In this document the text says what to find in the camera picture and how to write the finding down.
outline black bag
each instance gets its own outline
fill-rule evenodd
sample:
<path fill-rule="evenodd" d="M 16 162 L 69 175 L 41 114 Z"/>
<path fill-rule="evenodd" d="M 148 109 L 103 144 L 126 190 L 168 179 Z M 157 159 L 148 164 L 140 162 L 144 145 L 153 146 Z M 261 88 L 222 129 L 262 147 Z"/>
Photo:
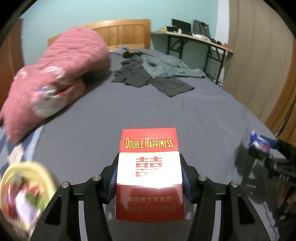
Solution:
<path fill-rule="evenodd" d="M 209 39 L 211 39 L 209 25 L 207 25 L 204 22 L 200 22 L 200 21 L 198 21 L 196 19 L 193 21 L 193 30 L 192 30 L 192 32 L 194 34 L 200 34 L 200 35 L 206 36 Z"/>

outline wooden headboard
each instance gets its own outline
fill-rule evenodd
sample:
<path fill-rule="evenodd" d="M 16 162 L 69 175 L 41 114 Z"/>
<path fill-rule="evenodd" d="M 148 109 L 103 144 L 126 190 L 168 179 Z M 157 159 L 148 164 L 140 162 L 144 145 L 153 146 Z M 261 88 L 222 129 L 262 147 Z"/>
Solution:
<path fill-rule="evenodd" d="M 150 49 L 150 19 L 109 20 L 81 26 L 97 31 L 110 50 L 126 46 L 128 49 Z M 48 39 L 51 45 L 59 35 Z"/>

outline snack wrapper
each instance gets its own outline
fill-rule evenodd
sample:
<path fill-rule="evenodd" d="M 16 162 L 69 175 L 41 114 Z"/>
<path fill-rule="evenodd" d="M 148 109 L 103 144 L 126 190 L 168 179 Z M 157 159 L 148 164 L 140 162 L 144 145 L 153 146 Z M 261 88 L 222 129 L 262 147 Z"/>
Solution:
<path fill-rule="evenodd" d="M 267 154 L 270 153 L 270 143 L 267 140 L 261 138 L 259 135 L 257 135 L 255 131 L 252 131 L 250 134 L 249 148 L 251 146 Z"/>

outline striped blanket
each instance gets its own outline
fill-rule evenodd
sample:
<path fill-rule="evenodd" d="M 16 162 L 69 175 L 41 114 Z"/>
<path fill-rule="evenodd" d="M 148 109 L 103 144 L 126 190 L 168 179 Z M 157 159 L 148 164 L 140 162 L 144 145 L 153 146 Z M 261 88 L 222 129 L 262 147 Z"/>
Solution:
<path fill-rule="evenodd" d="M 17 144 L 7 141 L 5 126 L 0 127 L 0 180 L 11 164 L 34 160 L 35 148 L 40 139 L 43 127 L 43 125 L 38 126 Z"/>

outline metal screw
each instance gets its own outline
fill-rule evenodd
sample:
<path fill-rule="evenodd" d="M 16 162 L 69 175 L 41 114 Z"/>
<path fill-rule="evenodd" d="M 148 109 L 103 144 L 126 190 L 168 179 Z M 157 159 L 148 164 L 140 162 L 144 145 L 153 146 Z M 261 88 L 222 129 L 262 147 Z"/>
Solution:
<path fill-rule="evenodd" d="M 62 188 L 67 188 L 69 186 L 69 183 L 68 182 L 63 182 L 62 183 Z"/>
<path fill-rule="evenodd" d="M 94 175 L 93 176 L 93 180 L 94 181 L 98 181 L 98 180 L 100 180 L 101 179 L 101 176 L 100 175 Z"/>
<path fill-rule="evenodd" d="M 231 186 L 233 186 L 234 188 L 237 188 L 239 186 L 239 184 L 236 181 L 232 181 Z"/>
<path fill-rule="evenodd" d="M 207 177 L 204 176 L 204 175 L 199 175 L 198 179 L 201 180 L 201 181 L 205 181 L 207 179 Z"/>

